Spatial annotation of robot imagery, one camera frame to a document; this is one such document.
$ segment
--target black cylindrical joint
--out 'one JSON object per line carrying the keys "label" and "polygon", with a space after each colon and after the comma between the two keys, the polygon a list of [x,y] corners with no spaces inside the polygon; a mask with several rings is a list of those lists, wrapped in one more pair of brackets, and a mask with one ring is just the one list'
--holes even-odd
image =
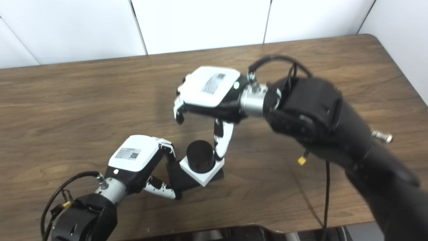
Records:
{"label": "black cylindrical joint", "polygon": [[196,173],[207,173],[215,165],[213,148],[207,141],[197,140],[190,143],[186,155],[190,169]]}

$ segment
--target metal screw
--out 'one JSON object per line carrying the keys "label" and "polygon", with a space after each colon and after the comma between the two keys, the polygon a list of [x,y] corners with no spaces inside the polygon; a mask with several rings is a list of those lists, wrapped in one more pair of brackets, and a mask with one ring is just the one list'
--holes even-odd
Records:
{"label": "metal screw", "polygon": [[392,135],[389,133],[382,133],[380,131],[373,130],[372,131],[372,137],[375,137],[385,143],[391,143],[392,142]]}
{"label": "metal screw", "polygon": [[97,181],[100,184],[102,190],[108,188],[108,183],[101,173],[97,176]]}

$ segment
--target white square base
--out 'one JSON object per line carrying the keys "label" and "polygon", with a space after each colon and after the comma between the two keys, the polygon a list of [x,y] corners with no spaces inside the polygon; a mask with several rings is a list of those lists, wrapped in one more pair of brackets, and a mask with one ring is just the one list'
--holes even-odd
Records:
{"label": "white square base", "polygon": [[207,173],[196,173],[192,171],[189,167],[189,161],[187,160],[187,156],[180,161],[180,166],[183,171],[185,171],[189,176],[191,176],[195,181],[199,182],[201,186],[205,187],[208,182],[216,175],[216,173],[223,167],[224,158],[221,161],[215,161],[213,169]]}

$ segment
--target label sticker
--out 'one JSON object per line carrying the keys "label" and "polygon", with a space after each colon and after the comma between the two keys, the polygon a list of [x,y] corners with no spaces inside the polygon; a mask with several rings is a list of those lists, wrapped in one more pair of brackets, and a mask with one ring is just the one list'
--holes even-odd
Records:
{"label": "label sticker", "polygon": [[217,88],[220,86],[220,83],[221,81],[223,81],[225,76],[225,74],[214,74],[207,81],[204,87],[202,87],[201,91],[213,95],[216,92]]}
{"label": "label sticker", "polygon": [[135,161],[137,159],[138,154],[140,154],[140,149],[134,149],[134,148],[122,148],[117,153],[115,158],[117,159],[127,159]]}

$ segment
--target wooden table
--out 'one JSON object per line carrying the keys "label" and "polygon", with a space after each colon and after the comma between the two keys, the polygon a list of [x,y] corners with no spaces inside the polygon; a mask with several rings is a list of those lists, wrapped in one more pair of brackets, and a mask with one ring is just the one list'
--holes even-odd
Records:
{"label": "wooden table", "polygon": [[[428,184],[428,108],[371,35],[314,39],[203,51],[0,70],[0,236],[39,240],[42,209],[72,175],[104,171],[130,135],[163,137],[178,157],[194,140],[212,142],[213,119],[188,114],[176,124],[172,106],[182,78],[200,65],[246,72],[265,54],[287,54],[334,82],[370,125],[392,132],[388,145]],[[289,66],[260,69],[275,81]],[[180,201],[150,193],[119,207],[110,241],[257,224],[278,232],[321,227],[324,163],[273,134],[263,119],[235,127],[225,178],[184,193]],[[167,179],[165,162],[154,174]],[[361,197],[332,166],[329,226],[372,221]],[[74,197],[95,191],[94,180],[72,184]]]}

